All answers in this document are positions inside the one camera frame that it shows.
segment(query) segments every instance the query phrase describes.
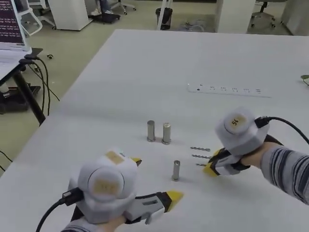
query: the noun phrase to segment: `trash can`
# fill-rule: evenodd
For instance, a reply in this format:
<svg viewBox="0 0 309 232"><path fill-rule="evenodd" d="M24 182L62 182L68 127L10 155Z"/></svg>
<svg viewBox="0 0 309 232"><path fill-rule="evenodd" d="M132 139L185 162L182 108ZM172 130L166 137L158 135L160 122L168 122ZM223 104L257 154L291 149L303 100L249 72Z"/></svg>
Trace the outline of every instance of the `trash can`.
<svg viewBox="0 0 309 232"><path fill-rule="evenodd" d="M160 12L161 12L161 8L158 8L155 11L157 23L159 23ZM172 20L172 13L173 13L173 9L167 8L167 7L165 8L164 14L163 14L161 30L169 30L170 29L170 23L171 23L171 20Z"/></svg>

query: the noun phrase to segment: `metal cylinder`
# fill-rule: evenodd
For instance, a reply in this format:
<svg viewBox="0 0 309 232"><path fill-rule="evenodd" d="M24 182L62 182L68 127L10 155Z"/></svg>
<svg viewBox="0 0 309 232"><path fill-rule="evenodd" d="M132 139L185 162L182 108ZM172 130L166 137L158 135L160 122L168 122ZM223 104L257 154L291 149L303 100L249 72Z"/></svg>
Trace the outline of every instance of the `metal cylinder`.
<svg viewBox="0 0 309 232"><path fill-rule="evenodd" d="M155 141L155 122L150 120L147 122L147 130L148 130L148 135L147 135L147 140L148 142L154 142Z"/></svg>
<svg viewBox="0 0 309 232"><path fill-rule="evenodd" d="M179 170L180 170L180 161L175 160L174 161L174 168L173 168L173 175L172 175L172 180L173 181L178 181L179 180Z"/></svg>
<svg viewBox="0 0 309 232"><path fill-rule="evenodd" d="M163 124L163 139L162 139L163 144L170 144L170 124L164 123Z"/></svg>

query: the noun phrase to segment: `power strip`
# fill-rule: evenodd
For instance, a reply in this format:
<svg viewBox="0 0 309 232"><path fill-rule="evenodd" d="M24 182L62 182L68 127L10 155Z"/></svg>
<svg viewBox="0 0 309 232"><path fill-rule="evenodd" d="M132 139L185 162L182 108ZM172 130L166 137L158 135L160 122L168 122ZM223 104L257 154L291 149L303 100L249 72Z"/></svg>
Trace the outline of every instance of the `power strip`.
<svg viewBox="0 0 309 232"><path fill-rule="evenodd" d="M241 88L241 87L224 87L224 86L209 86L209 85L191 85L187 87L189 92L193 93L212 93L212 94L226 94L239 96L252 96L261 98L271 98L266 91L260 88Z"/></svg>

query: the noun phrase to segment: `white tabletop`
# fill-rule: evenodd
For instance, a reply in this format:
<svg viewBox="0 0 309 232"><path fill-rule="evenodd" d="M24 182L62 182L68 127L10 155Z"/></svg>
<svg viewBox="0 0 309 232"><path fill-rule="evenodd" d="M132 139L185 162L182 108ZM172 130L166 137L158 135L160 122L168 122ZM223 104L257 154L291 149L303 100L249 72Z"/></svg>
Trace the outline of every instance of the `white tabletop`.
<svg viewBox="0 0 309 232"><path fill-rule="evenodd" d="M306 231L309 206L271 186L256 168L211 178L191 146L222 145L213 128L240 105L257 115L280 116L309 135L309 39L267 35L117 30L30 139L0 179L0 225L4 232L33 232L43 213L61 197L71 173L118 146L140 157L138 193L178 189L184 198L159 222L123 226L120 232ZM272 98L189 93L188 83L256 87ZM147 121L171 123L172 143L146 140ZM291 128L271 122L270 134L308 152ZM181 161L172 182L174 160ZM62 206L42 232L58 232L73 206Z"/></svg>

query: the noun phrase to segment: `striped sleeve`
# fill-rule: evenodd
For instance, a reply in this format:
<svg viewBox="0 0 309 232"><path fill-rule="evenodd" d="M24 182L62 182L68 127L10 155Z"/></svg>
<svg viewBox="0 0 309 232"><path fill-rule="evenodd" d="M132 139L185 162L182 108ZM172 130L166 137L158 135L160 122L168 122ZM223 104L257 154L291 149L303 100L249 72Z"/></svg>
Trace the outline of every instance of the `striped sleeve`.
<svg viewBox="0 0 309 232"><path fill-rule="evenodd" d="M278 145L264 153L261 170L271 184L309 204L308 155Z"/></svg>

